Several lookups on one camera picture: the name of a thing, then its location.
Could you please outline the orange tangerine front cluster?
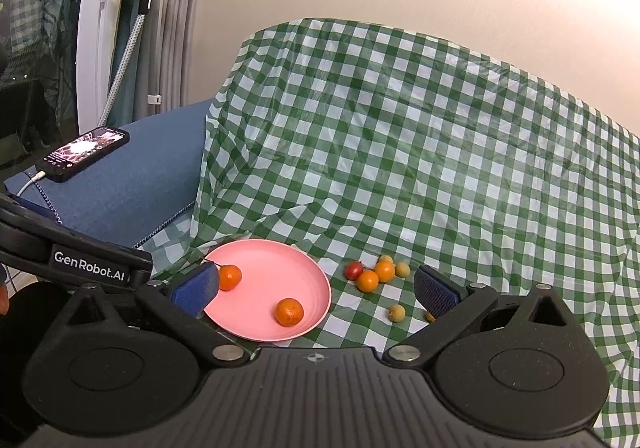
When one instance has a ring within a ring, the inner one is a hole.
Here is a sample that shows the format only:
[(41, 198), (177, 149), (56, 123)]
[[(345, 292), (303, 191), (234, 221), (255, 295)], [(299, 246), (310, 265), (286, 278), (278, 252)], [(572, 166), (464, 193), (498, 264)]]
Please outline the orange tangerine front cluster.
[(356, 280), (357, 289), (364, 294), (372, 293), (380, 284), (378, 274), (373, 270), (365, 270), (360, 273)]

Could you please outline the yellow small fruit right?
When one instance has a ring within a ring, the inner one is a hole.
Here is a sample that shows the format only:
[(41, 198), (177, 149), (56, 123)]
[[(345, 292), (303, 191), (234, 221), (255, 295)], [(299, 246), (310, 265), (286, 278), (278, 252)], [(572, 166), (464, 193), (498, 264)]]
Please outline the yellow small fruit right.
[(411, 269), (408, 264), (401, 261), (395, 265), (395, 275), (399, 278), (408, 278), (411, 273)]

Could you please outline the orange tangerine cluster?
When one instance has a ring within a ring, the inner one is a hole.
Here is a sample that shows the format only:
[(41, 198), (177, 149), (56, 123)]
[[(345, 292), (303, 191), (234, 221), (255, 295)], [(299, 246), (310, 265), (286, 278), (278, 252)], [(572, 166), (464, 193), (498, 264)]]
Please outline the orange tangerine cluster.
[(372, 293), (380, 284), (378, 274), (373, 270), (365, 270), (360, 273), (356, 280), (357, 289), (364, 294)]
[(395, 265), (388, 260), (381, 260), (374, 266), (374, 272), (378, 276), (378, 281), (387, 283), (395, 277)]

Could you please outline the green white checkered cloth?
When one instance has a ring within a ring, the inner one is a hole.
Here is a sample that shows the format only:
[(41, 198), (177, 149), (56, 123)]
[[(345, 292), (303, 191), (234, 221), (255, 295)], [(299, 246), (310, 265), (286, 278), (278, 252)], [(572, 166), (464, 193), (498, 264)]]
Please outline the green white checkered cloth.
[[(243, 42), (205, 119), (188, 229), (143, 244), (169, 279), (214, 247), (300, 249), (332, 301), (300, 347), (402, 341), (426, 324), (406, 280), (369, 295), (352, 260), (390, 255), (509, 294), (552, 285), (604, 362), (596, 423), (639, 442), (639, 140), (511, 64), (432, 36), (305, 18)], [(391, 323), (387, 309), (406, 309)]]

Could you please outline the pink round plate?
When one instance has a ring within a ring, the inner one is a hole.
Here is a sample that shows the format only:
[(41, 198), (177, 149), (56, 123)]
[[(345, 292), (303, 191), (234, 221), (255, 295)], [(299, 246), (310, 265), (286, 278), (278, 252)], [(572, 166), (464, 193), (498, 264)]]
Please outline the pink round plate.
[[(332, 301), (329, 279), (308, 255), (284, 243), (246, 239), (216, 247), (206, 256), (242, 272), (231, 291), (220, 291), (205, 307), (206, 316), (225, 331), (259, 343), (299, 338), (317, 327)], [(302, 305), (298, 324), (283, 327), (276, 317), (279, 301), (293, 298)]]

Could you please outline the orange tangerine on plate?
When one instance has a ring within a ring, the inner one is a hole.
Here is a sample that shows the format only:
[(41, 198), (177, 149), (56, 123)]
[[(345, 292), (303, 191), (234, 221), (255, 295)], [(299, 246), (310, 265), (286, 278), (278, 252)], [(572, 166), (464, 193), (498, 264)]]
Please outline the orange tangerine on plate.
[(295, 327), (303, 320), (305, 310), (297, 299), (287, 297), (277, 302), (273, 310), (273, 317), (282, 327)]

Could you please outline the white round mirror frame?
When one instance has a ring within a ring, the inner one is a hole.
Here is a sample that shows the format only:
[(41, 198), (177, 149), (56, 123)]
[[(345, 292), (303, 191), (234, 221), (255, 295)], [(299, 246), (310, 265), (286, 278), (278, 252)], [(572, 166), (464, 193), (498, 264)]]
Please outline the white round mirror frame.
[(78, 130), (96, 127), (111, 85), (111, 69), (122, 0), (80, 0), (76, 98)]

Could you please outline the yellow small fruit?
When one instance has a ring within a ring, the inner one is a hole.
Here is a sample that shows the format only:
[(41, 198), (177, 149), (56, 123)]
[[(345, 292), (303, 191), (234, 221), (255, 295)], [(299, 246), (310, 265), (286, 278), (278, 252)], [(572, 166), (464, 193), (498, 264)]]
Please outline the yellow small fruit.
[(408, 278), (411, 273), (411, 269), (408, 264), (401, 261), (395, 265), (395, 275), (399, 278)]
[(391, 323), (399, 323), (404, 321), (406, 318), (406, 309), (402, 305), (393, 305), (387, 309), (387, 317)]
[(380, 257), (378, 257), (378, 261), (388, 261), (389, 263), (393, 264), (393, 258), (390, 255), (381, 255)]

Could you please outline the red cherry tomato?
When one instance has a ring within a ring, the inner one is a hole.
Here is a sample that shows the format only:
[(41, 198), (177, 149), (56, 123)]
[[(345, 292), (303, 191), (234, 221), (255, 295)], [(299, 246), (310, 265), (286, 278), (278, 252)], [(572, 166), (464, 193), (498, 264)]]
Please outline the red cherry tomato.
[(363, 273), (363, 266), (360, 261), (352, 261), (344, 269), (344, 276), (347, 280), (355, 281)]

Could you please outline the orange tangerine with stem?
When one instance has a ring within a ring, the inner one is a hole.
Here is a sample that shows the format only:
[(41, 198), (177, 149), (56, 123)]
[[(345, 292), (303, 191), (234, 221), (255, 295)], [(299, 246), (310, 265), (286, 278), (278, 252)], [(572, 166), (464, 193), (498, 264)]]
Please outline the orange tangerine with stem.
[(242, 281), (242, 271), (234, 265), (218, 267), (219, 290), (229, 292), (234, 290)]

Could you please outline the orange tangerine rear cluster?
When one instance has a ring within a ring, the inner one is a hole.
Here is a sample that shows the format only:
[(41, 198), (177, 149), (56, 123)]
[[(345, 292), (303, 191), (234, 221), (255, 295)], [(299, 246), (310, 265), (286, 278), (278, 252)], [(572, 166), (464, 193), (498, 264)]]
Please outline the orange tangerine rear cluster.
[(378, 281), (387, 283), (395, 277), (395, 265), (388, 260), (381, 260), (374, 266), (374, 272), (378, 276)]

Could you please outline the yellow small fruit front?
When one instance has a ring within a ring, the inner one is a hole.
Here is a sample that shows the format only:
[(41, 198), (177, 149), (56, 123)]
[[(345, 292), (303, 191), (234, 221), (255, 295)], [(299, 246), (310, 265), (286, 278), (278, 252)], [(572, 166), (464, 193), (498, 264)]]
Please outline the yellow small fruit front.
[(402, 305), (393, 305), (387, 309), (387, 317), (391, 323), (399, 323), (404, 321), (406, 318), (406, 309)]

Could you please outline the yellow small fruit rear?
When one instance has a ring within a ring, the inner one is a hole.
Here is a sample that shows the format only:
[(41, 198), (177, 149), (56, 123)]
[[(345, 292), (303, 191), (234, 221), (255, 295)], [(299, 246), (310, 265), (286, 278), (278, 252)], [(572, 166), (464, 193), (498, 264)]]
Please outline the yellow small fruit rear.
[(381, 255), (380, 257), (378, 257), (378, 261), (388, 261), (389, 263), (393, 264), (393, 258), (390, 255)]

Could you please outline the black smartphone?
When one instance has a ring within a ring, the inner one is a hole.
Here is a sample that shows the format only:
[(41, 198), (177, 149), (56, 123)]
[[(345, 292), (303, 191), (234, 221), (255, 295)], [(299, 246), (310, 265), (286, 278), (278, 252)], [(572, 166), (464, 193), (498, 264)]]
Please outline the black smartphone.
[(55, 182), (65, 182), (129, 142), (128, 131), (96, 127), (61, 145), (37, 163), (37, 171)]

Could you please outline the blue sofa cushion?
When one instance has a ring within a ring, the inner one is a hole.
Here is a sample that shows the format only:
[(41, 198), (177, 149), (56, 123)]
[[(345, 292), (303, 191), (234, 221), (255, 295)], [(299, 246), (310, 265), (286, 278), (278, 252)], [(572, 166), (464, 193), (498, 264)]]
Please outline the blue sofa cushion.
[(62, 183), (44, 178), (23, 197), (60, 225), (128, 247), (163, 244), (188, 229), (200, 182), (210, 102), (125, 127), (126, 145)]

